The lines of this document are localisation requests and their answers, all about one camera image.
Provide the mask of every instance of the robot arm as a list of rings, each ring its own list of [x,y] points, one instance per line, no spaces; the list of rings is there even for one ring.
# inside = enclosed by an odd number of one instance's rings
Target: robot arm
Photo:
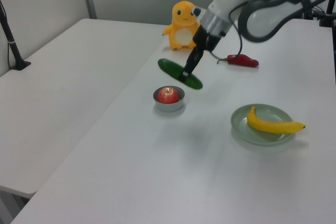
[[[255,0],[244,6],[238,27],[249,41],[270,39],[293,17],[300,15],[325,0]]]
[[[196,47],[177,79],[186,82],[203,52],[213,51],[235,20],[238,19],[239,32],[247,40],[263,42],[270,39],[287,21],[323,1],[325,0],[213,0],[193,37]]]

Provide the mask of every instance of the toy banana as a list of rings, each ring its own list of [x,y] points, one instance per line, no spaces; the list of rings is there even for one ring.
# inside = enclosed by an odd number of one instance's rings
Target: toy banana
[[[247,115],[247,123],[256,130],[275,133],[275,134],[290,134],[301,131],[306,126],[299,122],[268,122],[261,120],[255,113],[256,108],[252,107]]]

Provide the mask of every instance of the toy apple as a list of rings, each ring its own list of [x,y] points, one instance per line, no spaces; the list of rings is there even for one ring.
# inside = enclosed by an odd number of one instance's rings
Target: toy apple
[[[166,104],[175,103],[179,101],[179,95],[176,89],[172,87],[164,87],[159,91],[156,100]]]

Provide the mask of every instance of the small silver bowl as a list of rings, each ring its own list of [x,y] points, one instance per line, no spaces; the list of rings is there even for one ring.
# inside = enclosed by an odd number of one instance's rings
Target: small silver bowl
[[[177,91],[178,97],[179,97],[180,100],[178,102],[168,103],[168,104],[158,102],[157,101],[158,93],[161,89],[163,89],[165,87],[174,88]],[[164,112],[174,112],[174,111],[179,110],[183,106],[184,91],[183,91],[183,89],[181,89],[180,87],[177,87],[177,86],[163,86],[163,87],[160,87],[160,88],[158,88],[157,90],[154,91],[153,98],[154,98],[155,104],[156,104],[156,106],[159,110],[164,111]]]

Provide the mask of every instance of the green plate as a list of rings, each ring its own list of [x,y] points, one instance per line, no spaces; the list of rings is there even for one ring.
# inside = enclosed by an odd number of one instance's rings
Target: green plate
[[[231,125],[235,132],[245,141],[258,145],[282,144],[293,138],[294,134],[272,134],[255,130],[247,123],[247,115],[252,106],[256,107],[256,115],[265,121],[293,121],[281,109],[267,104],[249,104],[237,109],[231,116]]]

